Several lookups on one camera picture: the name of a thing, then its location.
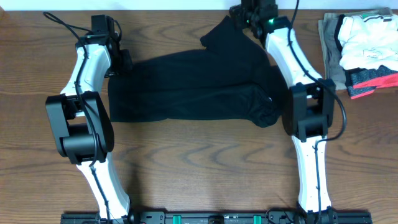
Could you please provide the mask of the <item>black polo shirt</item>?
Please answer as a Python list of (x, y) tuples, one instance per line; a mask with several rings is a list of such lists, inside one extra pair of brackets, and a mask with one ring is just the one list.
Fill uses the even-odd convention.
[(266, 128), (288, 98), (285, 80), (265, 51), (225, 17), (202, 47), (135, 63), (109, 79), (113, 122), (246, 119)]

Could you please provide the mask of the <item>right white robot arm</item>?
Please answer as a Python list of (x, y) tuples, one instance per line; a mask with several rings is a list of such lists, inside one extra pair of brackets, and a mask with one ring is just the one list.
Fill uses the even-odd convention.
[(300, 177), (298, 204), (307, 214), (331, 206), (325, 148), (333, 122), (335, 84), (310, 65), (297, 42), (292, 21), (278, 15), (275, 1), (242, 1), (229, 9), (235, 25), (249, 28), (272, 56), (289, 90), (282, 122), (295, 146)]

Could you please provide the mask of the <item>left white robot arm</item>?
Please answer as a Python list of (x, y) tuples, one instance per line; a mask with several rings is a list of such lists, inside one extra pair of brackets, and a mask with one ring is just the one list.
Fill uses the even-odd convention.
[(99, 207), (96, 215), (63, 215), (62, 223), (130, 223), (131, 201), (116, 172), (114, 130), (100, 97), (104, 79), (121, 63), (120, 38), (80, 37), (68, 83), (45, 102), (58, 153), (83, 174)]

